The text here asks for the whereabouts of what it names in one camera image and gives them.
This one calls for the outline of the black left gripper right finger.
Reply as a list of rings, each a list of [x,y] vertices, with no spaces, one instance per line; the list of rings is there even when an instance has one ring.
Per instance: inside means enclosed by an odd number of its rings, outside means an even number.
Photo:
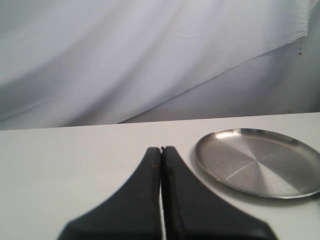
[[[209,190],[173,146],[162,149],[161,194],[168,240],[272,240],[267,223]]]

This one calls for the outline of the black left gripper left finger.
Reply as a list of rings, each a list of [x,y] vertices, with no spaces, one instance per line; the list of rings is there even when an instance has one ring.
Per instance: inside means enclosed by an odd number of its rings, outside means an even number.
[[[160,149],[148,148],[124,185],[102,204],[70,221],[58,239],[162,239],[160,162]]]

